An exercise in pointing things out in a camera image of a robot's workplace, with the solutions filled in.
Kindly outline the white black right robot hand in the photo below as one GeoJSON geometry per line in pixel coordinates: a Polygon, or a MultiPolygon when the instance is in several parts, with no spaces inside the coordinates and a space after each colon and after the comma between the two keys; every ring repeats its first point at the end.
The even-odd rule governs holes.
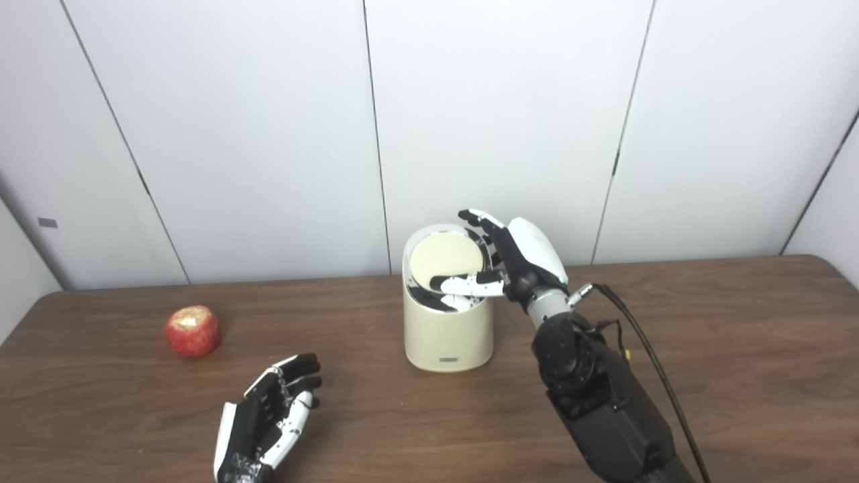
{"type": "Polygon", "coordinates": [[[464,297],[507,297],[526,309],[544,290],[570,296],[568,276],[560,257],[545,233],[522,217],[503,224],[488,212],[466,209],[458,217],[482,229],[496,252],[497,262],[488,271],[436,275],[429,289],[440,294],[464,297]]]}

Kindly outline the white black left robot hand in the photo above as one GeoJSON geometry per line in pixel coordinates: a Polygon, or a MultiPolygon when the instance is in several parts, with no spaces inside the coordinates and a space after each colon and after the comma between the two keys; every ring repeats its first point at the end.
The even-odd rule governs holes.
{"type": "Polygon", "coordinates": [[[217,482],[273,482],[294,449],[322,385],[316,354],[270,365],[239,403],[223,406],[213,461],[217,482]]]}

